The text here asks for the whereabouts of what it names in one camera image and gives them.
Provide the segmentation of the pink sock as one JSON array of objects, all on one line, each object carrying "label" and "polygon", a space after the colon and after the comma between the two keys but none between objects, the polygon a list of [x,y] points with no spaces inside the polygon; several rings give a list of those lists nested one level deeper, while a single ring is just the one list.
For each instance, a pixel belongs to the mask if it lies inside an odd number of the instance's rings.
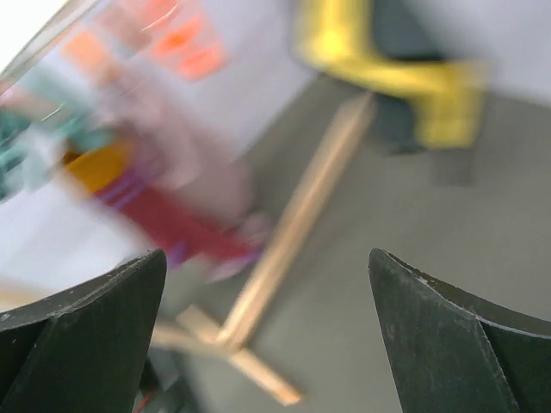
[{"label": "pink sock", "polygon": [[160,82],[121,72],[107,76],[103,87],[114,117],[138,140],[142,173],[173,195],[202,228],[212,225],[225,240],[251,247],[229,258],[203,250],[212,280],[230,278],[255,262],[269,224],[254,208],[253,185],[242,161],[196,125]]}]

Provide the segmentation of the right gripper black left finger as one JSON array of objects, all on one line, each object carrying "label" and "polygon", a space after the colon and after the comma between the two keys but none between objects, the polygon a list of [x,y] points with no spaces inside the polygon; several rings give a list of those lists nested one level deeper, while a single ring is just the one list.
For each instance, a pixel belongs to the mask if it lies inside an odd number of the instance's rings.
[{"label": "right gripper black left finger", "polygon": [[1,314],[1,410],[129,412],[166,276],[162,250]]}]

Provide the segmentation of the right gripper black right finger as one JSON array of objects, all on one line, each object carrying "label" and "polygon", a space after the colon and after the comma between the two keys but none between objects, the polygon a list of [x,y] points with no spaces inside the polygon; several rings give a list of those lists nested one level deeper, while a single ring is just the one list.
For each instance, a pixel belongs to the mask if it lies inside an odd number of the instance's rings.
[{"label": "right gripper black right finger", "polygon": [[373,249],[368,275],[404,412],[548,412],[550,323]]}]

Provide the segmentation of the wooden hanger stand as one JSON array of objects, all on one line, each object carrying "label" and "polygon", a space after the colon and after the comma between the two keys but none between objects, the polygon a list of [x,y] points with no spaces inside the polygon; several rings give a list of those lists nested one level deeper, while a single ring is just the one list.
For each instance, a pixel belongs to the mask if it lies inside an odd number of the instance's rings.
[{"label": "wooden hanger stand", "polygon": [[301,401],[302,394],[245,344],[303,248],[374,113],[370,92],[338,107],[226,321],[217,324],[199,307],[191,305],[177,315],[175,324],[156,322],[151,340],[154,348],[220,358],[279,404],[290,406]]}]

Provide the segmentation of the maroon orange striped sock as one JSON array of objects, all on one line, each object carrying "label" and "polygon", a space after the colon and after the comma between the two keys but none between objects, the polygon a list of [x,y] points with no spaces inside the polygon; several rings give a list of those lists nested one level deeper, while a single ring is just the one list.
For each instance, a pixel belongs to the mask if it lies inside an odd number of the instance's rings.
[{"label": "maroon orange striped sock", "polygon": [[92,200],[129,220],[163,250],[172,267],[196,255],[216,262],[252,261],[260,256],[258,247],[150,184],[136,170],[132,147],[124,142],[82,154],[68,150],[60,163]]}]

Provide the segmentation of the white round clip hanger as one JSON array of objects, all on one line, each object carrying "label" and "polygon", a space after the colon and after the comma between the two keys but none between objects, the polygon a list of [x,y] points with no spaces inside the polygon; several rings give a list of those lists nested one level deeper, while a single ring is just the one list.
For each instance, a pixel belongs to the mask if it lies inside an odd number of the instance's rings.
[{"label": "white round clip hanger", "polygon": [[96,1],[2,0],[1,77],[21,77],[96,4]]}]

